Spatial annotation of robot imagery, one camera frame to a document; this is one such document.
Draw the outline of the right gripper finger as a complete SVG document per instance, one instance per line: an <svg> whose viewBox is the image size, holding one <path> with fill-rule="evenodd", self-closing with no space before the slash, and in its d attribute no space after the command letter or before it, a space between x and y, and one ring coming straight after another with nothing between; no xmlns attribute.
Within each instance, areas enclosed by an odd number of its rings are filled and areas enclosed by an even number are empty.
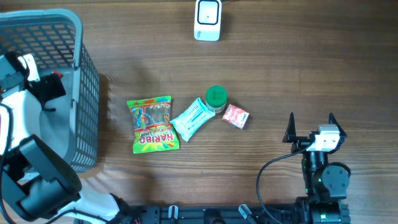
<svg viewBox="0 0 398 224"><path fill-rule="evenodd" d="M295 119L294 119L294 113L291 112L289 115L289 122L284 137L282 139L282 142L293 143L295 141L296 141Z"/></svg>
<svg viewBox="0 0 398 224"><path fill-rule="evenodd" d="M343 130L343 128L338 124L335 116L333 113L329 113L329 118L328 118L329 124L334 124L339 132L340 132L340 138L346 139L347 138L347 134L346 132Z"/></svg>

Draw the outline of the red Nescafe stick sachet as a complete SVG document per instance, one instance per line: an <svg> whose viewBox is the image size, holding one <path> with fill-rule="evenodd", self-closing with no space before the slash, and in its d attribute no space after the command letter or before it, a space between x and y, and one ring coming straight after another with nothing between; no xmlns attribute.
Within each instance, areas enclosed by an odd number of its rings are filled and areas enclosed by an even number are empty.
<svg viewBox="0 0 398 224"><path fill-rule="evenodd" d="M57 75L57 76L59 77L59 79L62 79L62 78L63 78L63 74L60 73L60 72L58 72L58 71L56 71L56 70L54 70L54 71L52 72L52 74Z"/></svg>

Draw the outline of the green lid jar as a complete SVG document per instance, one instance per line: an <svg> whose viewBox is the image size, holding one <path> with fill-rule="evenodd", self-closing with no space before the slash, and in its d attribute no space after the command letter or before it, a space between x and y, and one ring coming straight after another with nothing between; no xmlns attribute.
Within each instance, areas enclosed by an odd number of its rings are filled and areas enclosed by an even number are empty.
<svg viewBox="0 0 398 224"><path fill-rule="evenodd" d="M219 85L211 86L205 95L206 107L215 113L220 113L224 110L227 100L228 92Z"/></svg>

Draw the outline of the mint wet wipes pack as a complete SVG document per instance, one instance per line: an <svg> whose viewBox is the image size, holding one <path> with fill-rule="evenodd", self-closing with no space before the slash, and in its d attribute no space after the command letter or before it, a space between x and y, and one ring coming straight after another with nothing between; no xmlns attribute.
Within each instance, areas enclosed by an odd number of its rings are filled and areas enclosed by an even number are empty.
<svg viewBox="0 0 398 224"><path fill-rule="evenodd" d="M209 119L215 116L200 98L197 98L182 114L171 120L175 130L186 142Z"/></svg>

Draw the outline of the green Haribo worms bag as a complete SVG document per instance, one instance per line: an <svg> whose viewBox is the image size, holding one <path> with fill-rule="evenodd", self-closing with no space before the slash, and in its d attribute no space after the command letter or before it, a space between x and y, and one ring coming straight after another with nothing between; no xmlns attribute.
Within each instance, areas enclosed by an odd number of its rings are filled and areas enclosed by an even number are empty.
<svg viewBox="0 0 398 224"><path fill-rule="evenodd" d="M171 151L180 148L171 119L171 96L131 100L127 106L134 121L133 153Z"/></svg>

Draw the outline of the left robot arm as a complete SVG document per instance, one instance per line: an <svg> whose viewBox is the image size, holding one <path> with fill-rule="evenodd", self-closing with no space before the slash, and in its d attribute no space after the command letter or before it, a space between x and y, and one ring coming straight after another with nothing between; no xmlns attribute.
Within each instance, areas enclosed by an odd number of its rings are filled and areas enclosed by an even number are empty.
<svg viewBox="0 0 398 224"><path fill-rule="evenodd" d="M34 64L17 52L1 55L1 213L54 223L69 216L90 223L137 223L121 198L84 188L77 173L40 138L39 117L50 100L65 96L63 75L30 79Z"/></svg>

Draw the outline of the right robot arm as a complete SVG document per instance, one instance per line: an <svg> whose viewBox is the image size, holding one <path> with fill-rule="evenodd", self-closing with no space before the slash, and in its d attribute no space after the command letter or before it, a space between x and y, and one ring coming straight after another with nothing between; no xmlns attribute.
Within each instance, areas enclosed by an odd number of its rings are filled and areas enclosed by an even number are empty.
<svg viewBox="0 0 398 224"><path fill-rule="evenodd" d="M292 223L351 222L349 208L341 202L347 197L351 169L341 162L328 161L328 155L338 151L346 138L347 134L332 113L327 124L319 125L308 136L297 136L294 114L290 114L282 142L291 143L291 152L302 155L307 194L296 198Z"/></svg>

